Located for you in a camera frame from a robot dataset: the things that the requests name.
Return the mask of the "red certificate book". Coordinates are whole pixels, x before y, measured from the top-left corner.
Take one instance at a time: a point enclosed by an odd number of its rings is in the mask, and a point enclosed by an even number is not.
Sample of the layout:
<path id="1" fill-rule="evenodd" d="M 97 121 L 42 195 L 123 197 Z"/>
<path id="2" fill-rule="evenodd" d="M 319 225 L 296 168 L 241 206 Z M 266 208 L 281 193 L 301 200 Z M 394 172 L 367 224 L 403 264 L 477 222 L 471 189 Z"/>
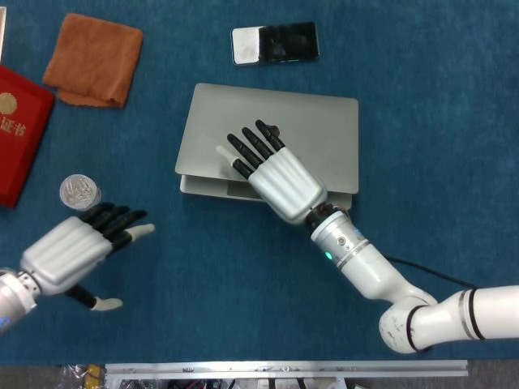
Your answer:
<path id="1" fill-rule="evenodd" d="M 54 94 L 0 65 L 0 206 L 14 207 L 54 106 Z"/>

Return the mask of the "clear round plastic container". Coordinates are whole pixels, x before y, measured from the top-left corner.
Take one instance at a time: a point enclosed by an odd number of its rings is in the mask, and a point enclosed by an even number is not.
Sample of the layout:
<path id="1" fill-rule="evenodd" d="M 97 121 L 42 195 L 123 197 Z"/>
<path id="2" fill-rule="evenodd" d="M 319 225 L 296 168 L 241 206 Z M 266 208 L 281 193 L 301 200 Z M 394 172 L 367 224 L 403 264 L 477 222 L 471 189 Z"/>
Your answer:
<path id="1" fill-rule="evenodd" d="M 90 177 L 72 174 L 62 181 L 59 197 L 67 207 L 86 211 L 101 201 L 101 189 Z"/>

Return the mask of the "aluminium profile rail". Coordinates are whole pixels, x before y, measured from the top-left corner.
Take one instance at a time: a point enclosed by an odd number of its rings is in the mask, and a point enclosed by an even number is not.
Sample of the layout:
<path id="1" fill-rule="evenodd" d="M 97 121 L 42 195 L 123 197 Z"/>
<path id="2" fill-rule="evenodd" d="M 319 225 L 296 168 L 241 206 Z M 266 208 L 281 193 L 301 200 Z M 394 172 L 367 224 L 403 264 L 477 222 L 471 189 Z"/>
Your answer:
<path id="1" fill-rule="evenodd" d="M 466 377 L 466 360 L 200 361 L 108 364 L 108 379 Z"/>

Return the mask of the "teal felt table cover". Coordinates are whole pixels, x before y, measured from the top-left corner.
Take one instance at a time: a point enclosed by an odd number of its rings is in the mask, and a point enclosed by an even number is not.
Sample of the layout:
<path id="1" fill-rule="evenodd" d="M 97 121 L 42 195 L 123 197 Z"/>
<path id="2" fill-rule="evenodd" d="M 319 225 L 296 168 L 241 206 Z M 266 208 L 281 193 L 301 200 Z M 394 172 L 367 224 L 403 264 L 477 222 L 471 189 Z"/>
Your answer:
<path id="1" fill-rule="evenodd" d="M 2 61 L 40 82 L 69 13 L 140 29 L 121 109 L 54 106 L 14 209 L 0 267 L 70 215 L 58 188 L 92 177 L 144 209 L 155 233 L 87 279 L 106 314 L 44 297 L 0 338 L 0 363 L 375 359 L 368 301 L 264 203 L 183 194 L 174 172 L 198 83 L 352 97 L 354 223 L 438 299 L 459 280 L 519 284 L 519 0 L 0 0 Z M 315 60 L 236 66 L 234 28 L 314 22 Z"/>

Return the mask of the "orange folded cloth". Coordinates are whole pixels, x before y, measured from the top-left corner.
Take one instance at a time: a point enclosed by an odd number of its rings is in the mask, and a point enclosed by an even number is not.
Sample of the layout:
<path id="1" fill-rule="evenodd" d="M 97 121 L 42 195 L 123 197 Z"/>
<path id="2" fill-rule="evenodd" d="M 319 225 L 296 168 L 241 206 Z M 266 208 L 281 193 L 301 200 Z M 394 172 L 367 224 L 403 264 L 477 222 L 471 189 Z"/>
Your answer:
<path id="1" fill-rule="evenodd" d="M 43 83 L 76 106 L 123 108 L 139 61 L 144 34 L 138 28 L 69 13 Z"/>

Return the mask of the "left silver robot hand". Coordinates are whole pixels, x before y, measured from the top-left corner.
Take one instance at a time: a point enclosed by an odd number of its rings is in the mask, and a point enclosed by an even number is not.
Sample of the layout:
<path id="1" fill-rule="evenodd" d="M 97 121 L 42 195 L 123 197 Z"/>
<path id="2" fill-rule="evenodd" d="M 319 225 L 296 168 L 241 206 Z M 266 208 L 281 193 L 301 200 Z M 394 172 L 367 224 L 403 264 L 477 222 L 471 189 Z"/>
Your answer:
<path id="1" fill-rule="evenodd" d="M 23 252 L 18 280 L 34 297 L 64 294 L 100 312 L 122 307 L 122 300 L 97 297 L 80 281 L 112 253 L 153 233 L 154 224 L 135 224 L 146 215 L 99 203 L 67 218 Z"/>

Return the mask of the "clear plastic bag yellow parts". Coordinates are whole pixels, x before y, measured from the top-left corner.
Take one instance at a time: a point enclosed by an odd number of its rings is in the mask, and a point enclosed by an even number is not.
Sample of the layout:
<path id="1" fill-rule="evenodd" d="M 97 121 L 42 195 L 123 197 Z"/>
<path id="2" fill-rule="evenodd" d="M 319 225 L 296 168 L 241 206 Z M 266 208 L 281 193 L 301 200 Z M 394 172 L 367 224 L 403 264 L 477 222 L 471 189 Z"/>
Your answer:
<path id="1" fill-rule="evenodd" d="M 102 365 L 64 365 L 56 389 L 106 389 Z"/>

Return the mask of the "black smartphone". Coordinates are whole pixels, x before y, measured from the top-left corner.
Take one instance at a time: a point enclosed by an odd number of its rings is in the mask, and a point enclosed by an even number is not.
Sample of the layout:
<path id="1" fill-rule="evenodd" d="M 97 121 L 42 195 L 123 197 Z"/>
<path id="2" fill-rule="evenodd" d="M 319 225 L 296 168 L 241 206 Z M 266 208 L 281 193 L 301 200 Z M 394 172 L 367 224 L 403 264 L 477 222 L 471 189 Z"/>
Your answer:
<path id="1" fill-rule="evenodd" d="M 314 22 L 234 28 L 231 41 L 236 66 L 310 61 L 320 55 Z"/>

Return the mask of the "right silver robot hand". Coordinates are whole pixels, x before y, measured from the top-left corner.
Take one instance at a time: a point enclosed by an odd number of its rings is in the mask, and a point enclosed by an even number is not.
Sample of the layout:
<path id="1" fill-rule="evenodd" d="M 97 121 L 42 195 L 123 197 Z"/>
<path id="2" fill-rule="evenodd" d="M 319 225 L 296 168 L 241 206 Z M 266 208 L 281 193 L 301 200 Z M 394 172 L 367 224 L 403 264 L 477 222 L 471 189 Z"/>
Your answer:
<path id="1" fill-rule="evenodd" d="M 244 143 L 236 135 L 226 139 L 234 148 L 222 145 L 216 153 L 251 185 L 260 198 L 285 222 L 303 224 L 307 216 L 328 199 L 322 182 L 286 147 L 277 126 L 255 121 L 260 132 L 242 128 Z"/>

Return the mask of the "silver laptop with apple logo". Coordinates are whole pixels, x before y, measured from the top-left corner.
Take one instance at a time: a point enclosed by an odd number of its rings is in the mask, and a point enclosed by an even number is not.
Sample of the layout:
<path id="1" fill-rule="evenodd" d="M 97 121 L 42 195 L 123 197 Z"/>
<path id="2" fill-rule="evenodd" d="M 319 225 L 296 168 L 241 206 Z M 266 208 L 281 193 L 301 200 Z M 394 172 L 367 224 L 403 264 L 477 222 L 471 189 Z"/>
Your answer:
<path id="1" fill-rule="evenodd" d="M 358 193 L 358 101 L 353 98 L 198 83 L 175 165 L 184 194 L 258 201 L 247 181 L 220 155 L 227 134 L 242 136 L 261 120 L 350 209 Z"/>

